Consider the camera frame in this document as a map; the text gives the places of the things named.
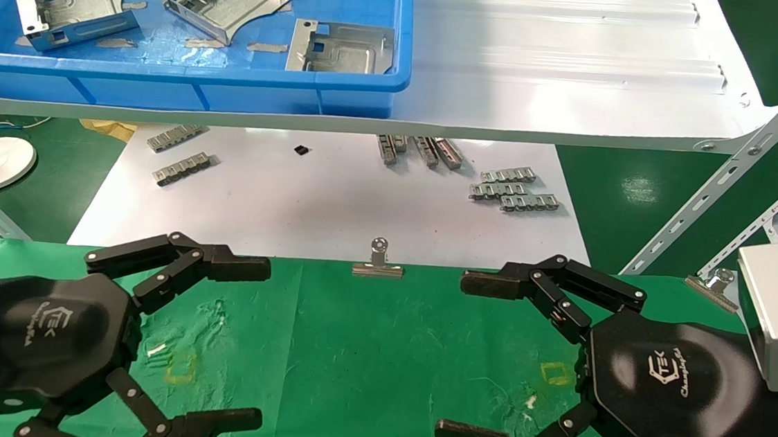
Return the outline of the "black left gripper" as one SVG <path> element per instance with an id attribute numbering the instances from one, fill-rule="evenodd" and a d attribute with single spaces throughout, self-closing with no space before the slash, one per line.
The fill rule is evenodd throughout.
<path id="1" fill-rule="evenodd" d="M 59 424 L 111 391 L 146 429 L 141 437 L 218 437 L 261 428 L 262 411 L 249 407 L 169 419 L 127 369 L 142 337 L 140 312 L 159 311 L 205 279 L 266 281 L 269 258 L 238 256 L 227 244 L 175 232 L 93 250 L 85 264 L 96 274 L 0 279 L 0 413 L 41 409 L 15 437 L 80 437 Z M 133 288 L 132 298 L 112 280 L 146 270 L 154 273 Z"/>

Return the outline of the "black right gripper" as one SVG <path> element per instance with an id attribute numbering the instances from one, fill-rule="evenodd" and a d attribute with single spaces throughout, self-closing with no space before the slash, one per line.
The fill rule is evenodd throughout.
<path id="1" fill-rule="evenodd" d="M 606 437 L 739 437 L 763 388 L 745 336 L 650 321 L 638 314 L 646 292 L 564 255 L 464 271 L 460 291 L 527 299 L 569 343 L 588 342 L 586 395 L 596 408 L 580 402 L 535 437 L 578 437 L 598 420 Z M 592 327 L 570 294 L 617 314 Z M 441 419 L 435 437 L 513 436 Z"/>

